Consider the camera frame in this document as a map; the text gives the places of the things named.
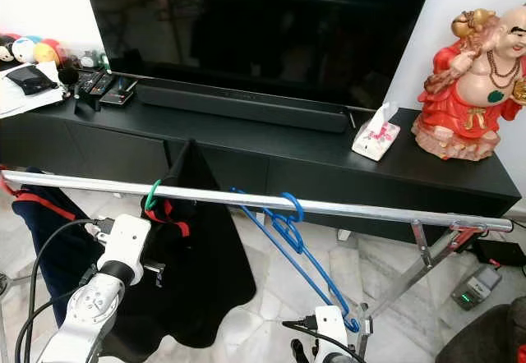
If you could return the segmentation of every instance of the red trim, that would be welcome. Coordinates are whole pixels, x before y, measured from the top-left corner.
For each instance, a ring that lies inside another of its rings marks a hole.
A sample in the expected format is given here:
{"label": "red trim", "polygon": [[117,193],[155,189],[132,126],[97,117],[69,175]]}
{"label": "red trim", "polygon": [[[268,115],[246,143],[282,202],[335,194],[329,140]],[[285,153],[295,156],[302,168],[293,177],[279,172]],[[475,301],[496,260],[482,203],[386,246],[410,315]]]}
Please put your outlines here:
{"label": "red trim", "polygon": [[173,206],[172,206],[172,203],[170,203],[170,200],[165,200],[164,201],[164,213],[166,214],[167,217],[169,217],[172,210],[173,210]]}
{"label": "red trim", "polygon": [[155,216],[155,212],[153,209],[145,209],[145,214],[148,215],[148,218],[150,218],[152,221],[166,223],[165,221],[162,221]]}
{"label": "red trim", "polygon": [[34,195],[32,193],[20,193],[16,197],[15,201],[34,201],[35,203],[39,203],[44,207],[51,209],[65,219],[69,219],[70,221],[75,219],[75,214],[72,214],[65,209],[61,209],[60,207],[57,207],[55,204],[51,203],[49,200],[43,199],[40,196]]}
{"label": "red trim", "polygon": [[188,223],[186,223],[186,222],[176,222],[175,224],[178,225],[179,228],[181,229],[181,235],[183,237],[190,236],[190,227],[188,226]]}
{"label": "red trim", "polygon": [[14,191],[11,189],[11,187],[7,184],[6,179],[3,177],[3,172],[1,172],[1,170],[7,170],[7,168],[0,164],[0,187],[11,196],[18,196],[20,191]]}
{"label": "red trim", "polygon": [[526,363],[526,344],[521,345],[517,351],[517,363]]}

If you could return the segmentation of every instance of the tissue box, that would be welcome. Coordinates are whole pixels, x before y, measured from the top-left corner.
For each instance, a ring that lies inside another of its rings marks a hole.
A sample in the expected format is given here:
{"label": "tissue box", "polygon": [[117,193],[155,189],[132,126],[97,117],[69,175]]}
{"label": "tissue box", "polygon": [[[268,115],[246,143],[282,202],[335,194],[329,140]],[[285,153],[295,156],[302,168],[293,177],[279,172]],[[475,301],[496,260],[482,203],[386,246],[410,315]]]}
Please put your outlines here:
{"label": "tissue box", "polygon": [[352,150],[378,162],[395,141],[400,126],[384,122],[378,134],[368,127],[369,123],[362,126],[354,139]]}

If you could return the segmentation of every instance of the green patch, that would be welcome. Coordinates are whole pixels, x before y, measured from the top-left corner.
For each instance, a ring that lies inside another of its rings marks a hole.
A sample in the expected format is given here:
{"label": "green patch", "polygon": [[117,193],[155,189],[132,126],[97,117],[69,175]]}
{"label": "green patch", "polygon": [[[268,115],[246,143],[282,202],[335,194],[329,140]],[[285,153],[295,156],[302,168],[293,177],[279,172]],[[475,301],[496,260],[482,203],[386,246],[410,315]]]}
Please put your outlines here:
{"label": "green patch", "polygon": [[487,96],[487,101],[490,103],[500,102],[504,98],[504,94],[499,90],[494,90]]}

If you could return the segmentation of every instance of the soundbar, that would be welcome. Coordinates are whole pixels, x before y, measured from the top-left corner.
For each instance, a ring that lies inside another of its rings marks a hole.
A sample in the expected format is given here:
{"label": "soundbar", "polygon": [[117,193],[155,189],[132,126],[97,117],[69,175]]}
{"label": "soundbar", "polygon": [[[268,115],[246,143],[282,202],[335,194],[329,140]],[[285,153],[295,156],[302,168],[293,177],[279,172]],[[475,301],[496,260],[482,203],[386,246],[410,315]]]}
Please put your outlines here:
{"label": "soundbar", "polygon": [[187,82],[143,79],[136,87],[145,104],[180,108],[277,125],[341,133],[348,126],[348,110],[338,104],[258,94]]}

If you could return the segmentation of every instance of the tv stand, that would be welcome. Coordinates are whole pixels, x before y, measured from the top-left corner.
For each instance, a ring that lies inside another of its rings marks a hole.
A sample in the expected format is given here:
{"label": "tv stand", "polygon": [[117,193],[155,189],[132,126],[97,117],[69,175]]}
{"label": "tv stand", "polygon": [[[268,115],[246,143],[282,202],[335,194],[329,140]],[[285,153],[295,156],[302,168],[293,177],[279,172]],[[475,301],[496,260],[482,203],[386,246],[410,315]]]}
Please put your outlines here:
{"label": "tv stand", "polygon": [[230,90],[169,80],[142,80],[137,97],[145,104],[235,117],[316,131],[342,133],[348,109],[327,104],[244,90]]}
{"label": "tv stand", "polygon": [[[144,105],[76,115],[75,102],[2,119],[0,163],[56,174],[151,184],[193,138],[222,191],[500,217],[520,193],[496,155],[480,162],[443,161],[411,133],[418,112],[401,108],[401,130],[380,162],[351,151],[357,129],[333,134]],[[369,113],[354,113],[360,125]],[[306,214],[308,222],[414,243],[406,223]],[[433,244],[443,227],[426,227]]]}

